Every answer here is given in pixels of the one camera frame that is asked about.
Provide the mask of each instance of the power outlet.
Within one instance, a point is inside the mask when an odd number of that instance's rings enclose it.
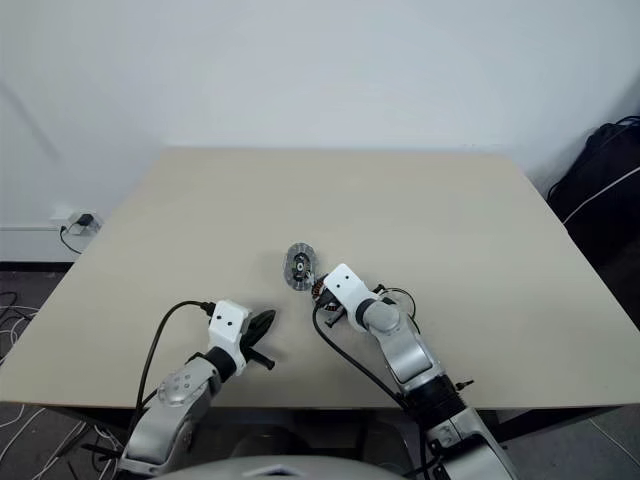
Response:
[[[91,225],[78,225],[76,222],[84,214],[93,216]],[[58,229],[65,227],[70,235],[82,235],[87,230],[97,232],[102,227],[102,219],[93,210],[71,210],[70,208],[58,208],[51,216],[50,221]]]

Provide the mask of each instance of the black wire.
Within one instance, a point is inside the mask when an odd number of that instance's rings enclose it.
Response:
[[[0,292],[0,297],[2,295],[13,295],[13,299],[9,302],[8,305],[2,305],[3,307],[7,307],[7,308],[3,308],[2,311],[0,312],[0,320],[4,318],[7,312],[11,310],[11,307],[13,307],[18,301],[18,292],[10,292],[10,291]]]
[[[7,318],[3,319],[3,320],[0,322],[0,329],[2,329],[2,327],[4,326],[4,324],[5,324],[5,323],[7,323],[8,321],[10,321],[10,320],[20,320],[21,318],[24,318],[24,317],[19,317],[18,315],[14,315],[14,316],[12,316],[12,317],[7,317]]]
[[[416,312],[418,310],[417,310],[416,301],[413,298],[413,295],[411,295],[409,292],[407,292],[404,288],[390,287],[390,288],[385,288],[385,291],[387,291],[387,292],[398,292],[398,293],[402,293],[402,294],[406,295],[407,297],[409,297],[409,300],[411,300],[411,304],[413,305],[413,313],[411,315],[409,315],[409,318],[413,322],[413,326],[416,327],[416,330],[418,330],[418,333],[421,333],[420,332],[420,327],[418,327],[418,324],[416,323]]]
[[[440,461],[440,457],[434,457],[431,460],[429,460],[426,465],[427,471],[439,461]],[[415,468],[413,470],[409,470],[408,472],[403,473],[401,476],[405,478],[414,478],[417,474],[422,473],[423,471],[424,471],[424,467],[420,466],[418,468]]]
[[[197,302],[195,300],[186,300],[184,302],[177,303],[176,305],[171,307],[167,313],[165,313],[164,317],[160,321],[160,324],[158,325],[158,328],[156,330],[156,334],[153,337],[153,341],[151,342],[151,346],[149,347],[149,353],[147,354],[147,360],[144,362],[142,375],[140,376],[140,384],[138,385],[138,396],[136,398],[136,408],[135,408],[135,411],[133,412],[133,416],[131,417],[131,422],[129,423],[129,431],[127,433],[127,438],[129,438],[133,433],[133,428],[138,422],[138,419],[140,418],[140,416],[142,415],[142,408],[144,407],[144,401],[142,397],[144,396],[144,389],[147,384],[147,376],[149,375],[149,368],[151,367],[151,361],[153,360],[153,355],[156,351],[158,342],[160,341],[160,335],[162,335],[162,330],[164,330],[164,326],[166,325],[167,320],[169,320],[169,317],[173,315],[173,312],[175,312],[179,308],[182,308],[186,305],[195,305],[199,307],[202,304],[203,302]]]
[[[145,399],[142,401],[142,406],[144,407],[147,403],[149,403],[149,401],[151,401],[151,399],[155,396],[157,392],[158,392],[158,389],[156,388],[153,392],[147,395]]]
[[[320,329],[320,326],[318,325],[317,313],[318,313],[318,306],[316,305],[315,308],[313,309],[313,313],[311,316],[313,318],[313,326],[316,329],[316,332],[318,332],[318,335],[320,335],[320,338],[322,338],[327,343],[327,345],[329,345],[333,350],[335,350],[335,352],[338,355],[340,355],[347,362],[349,362],[351,365],[353,365],[358,370],[360,370],[360,372],[364,373],[369,380],[371,380],[378,387],[380,387],[382,391],[384,391],[384,393],[386,393],[394,402],[396,402],[403,411],[407,412],[408,410],[407,404],[404,403],[402,399],[398,398],[398,395],[395,394],[393,390],[387,387],[382,382],[382,380],[380,380],[373,373],[367,370],[361,363],[359,363],[355,358],[351,357],[348,353],[346,353],[344,350],[338,347],[338,345],[333,343],[333,341],[325,335],[325,333]]]
[[[71,476],[73,477],[73,480],[80,480],[78,478],[78,474],[74,470],[73,465],[71,465],[71,462],[69,460],[67,460],[67,467],[69,467],[69,471],[71,472]]]
[[[100,435],[98,435],[98,432],[96,432],[96,440],[95,442],[93,442],[93,446],[97,447],[99,443],[100,443]],[[91,452],[91,466],[96,471],[96,473],[102,473],[102,470],[100,470],[100,467],[98,467],[98,464],[96,463],[97,461],[96,455],[97,453],[95,451]]]
[[[67,242],[64,241],[64,237],[62,236],[62,234],[67,231],[67,227],[62,226],[60,227],[60,241],[62,242],[62,244],[67,247],[69,250],[71,250],[72,252],[77,253],[78,255],[82,254],[82,252],[80,250],[76,250],[75,248],[73,248],[71,245],[69,245]]]
[[[422,476],[424,480],[429,480],[429,466],[427,464],[427,435],[424,429],[418,424],[418,437],[420,439],[420,466],[422,467]]]

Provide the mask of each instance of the silver robot arm segment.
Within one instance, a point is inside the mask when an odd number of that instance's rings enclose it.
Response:
[[[196,354],[158,387],[118,462],[118,469],[155,477],[179,469],[199,421],[212,399],[248,360],[273,368],[274,362],[253,350],[275,317],[269,310],[249,319],[251,311],[221,300],[209,323],[209,351]]]
[[[464,404],[407,313],[371,292],[345,264],[327,275],[324,285],[344,306],[353,328],[378,340],[409,413],[424,429],[434,456],[441,458],[436,478],[517,478],[503,449],[475,409]]]

